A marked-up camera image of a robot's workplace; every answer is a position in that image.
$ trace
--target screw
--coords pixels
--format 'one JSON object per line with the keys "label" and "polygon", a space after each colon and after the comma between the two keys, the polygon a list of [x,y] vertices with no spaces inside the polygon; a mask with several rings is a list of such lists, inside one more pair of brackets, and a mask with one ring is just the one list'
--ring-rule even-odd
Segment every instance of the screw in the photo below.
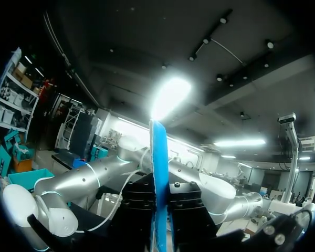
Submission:
{"label": "screw", "polygon": [[277,245],[282,245],[284,244],[286,240],[286,237],[283,235],[283,234],[278,234],[275,238],[274,238],[274,241]]}
{"label": "screw", "polygon": [[275,232],[275,228],[272,225],[266,226],[263,230],[266,235],[272,235]]}

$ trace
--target shelf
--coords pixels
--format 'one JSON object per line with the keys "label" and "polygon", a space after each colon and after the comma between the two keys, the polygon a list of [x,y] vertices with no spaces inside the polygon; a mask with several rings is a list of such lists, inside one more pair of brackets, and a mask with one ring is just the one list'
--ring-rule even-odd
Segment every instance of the shelf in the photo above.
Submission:
{"label": "shelf", "polygon": [[0,127],[6,128],[6,129],[13,129],[13,130],[17,130],[20,132],[26,132],[26,129],[14,127],[13,125],[10,125],[10,124],[4,123],[4,122],[0,122]]}
{"label": "shelf", "polygon": [[28,92],[29,94],[31,94],[32,96],[38,97],[37,94],[35,94],[34,92],[32,92],[30,89],[28,89],[25,85],[23,85],[21,82],[19,82],[17,79],[15,79],[15,77],[13,75],[11,75],[9,72],[7,73],[7,77],[9,79],[11,79],[15,84],[17,84],[19,87],[21,87],[22,89],[24,89],[26,92]]}
{"label": "shelf", "polygon": [[11,102],[9,102],[9,101],[6,101],[6,100],[4,100],[4,99],[2,99],[2,98],[0,98],[0,102],[6,104],[7,106],[12,107],[13,109],[19,110],[19,111],[21,111],[21,112],[23,112],[23,113],[25,113],[25,114],[31,114],[31,112],[30,112],[29,110],[23,109],[23,108],[21,108],[21,107],[15,105],[15,104],[13,104],[13,103],[11,103]]}

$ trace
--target orange box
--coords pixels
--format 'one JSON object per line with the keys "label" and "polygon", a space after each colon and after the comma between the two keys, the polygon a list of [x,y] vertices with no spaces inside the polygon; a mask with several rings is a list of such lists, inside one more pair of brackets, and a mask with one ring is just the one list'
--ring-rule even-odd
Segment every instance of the orange box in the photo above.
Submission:
{"label": "orange box", "polygon": [[32,159],[26,159],[22,161],[17,161],[15,157],[14,159],[14,170],[16,172],[29,172],[32,170],[32,164],[33,160]]}

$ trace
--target teal storage bin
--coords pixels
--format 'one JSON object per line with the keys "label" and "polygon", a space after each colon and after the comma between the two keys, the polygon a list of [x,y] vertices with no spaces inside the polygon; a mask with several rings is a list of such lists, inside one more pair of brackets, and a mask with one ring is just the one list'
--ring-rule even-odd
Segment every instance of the teal storage bin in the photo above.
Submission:
{"label": "teal storage bin", "polygon": [[54,177],[54,175],[47,169],[40,169],[30,172],[20,172],[8,175],[8,179],[11,184],[23,186],[31,193],[34,192],[35,182],[43,177]]}

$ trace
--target white cable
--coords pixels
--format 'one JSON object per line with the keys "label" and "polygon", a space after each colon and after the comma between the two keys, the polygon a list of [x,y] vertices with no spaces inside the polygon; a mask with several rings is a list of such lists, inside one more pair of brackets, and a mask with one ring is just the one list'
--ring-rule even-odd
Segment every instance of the white cable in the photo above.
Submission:
{"label": "white cable", "polygon": [[[126,184],[127,184],[128,181],[131,179],[131,177],[132,177],[135,173],[141,172],[141,171],[142,171],[142,170],[140,169],[140,170],[136,170],[136,171],[134,171],[134,172],[131,172],[131,174],[130,174],[130,175],[128,176],[128,178],[126,179],[124,185],[122,186],[122,189],[121,189],[121,191],[120,191],[120,193],[119,193],[119,196],[118,196],[118,198],[117,198],[117,201],[115,202],[114,207],[113,207],[113,209],[111,210],[111,212],[109,213],[109,215],[105,218],[105,220],[103,220],[102,223],[100,223],[100,224],[97,225],[96,227],[91,228],[91,229],[86,230],[86,231],[88,231],[88,232],[94,231],[94,230],[96,230],[97,228],[100,228],[102,225],[104,225],[104,224],[108,221],[108,219],[109,219],[109,218],[111,217],[111,215],[113,214],[114,210],[116,210],[116,207],[117,207],[117,205],[118,205],[118,203],[119,203],[119,200],[120,200],[120,196],[121,196],[121,194],[122,194],[122,190],[125,188]],[[85,233],[85,231],[77,230],[75,233]]]}

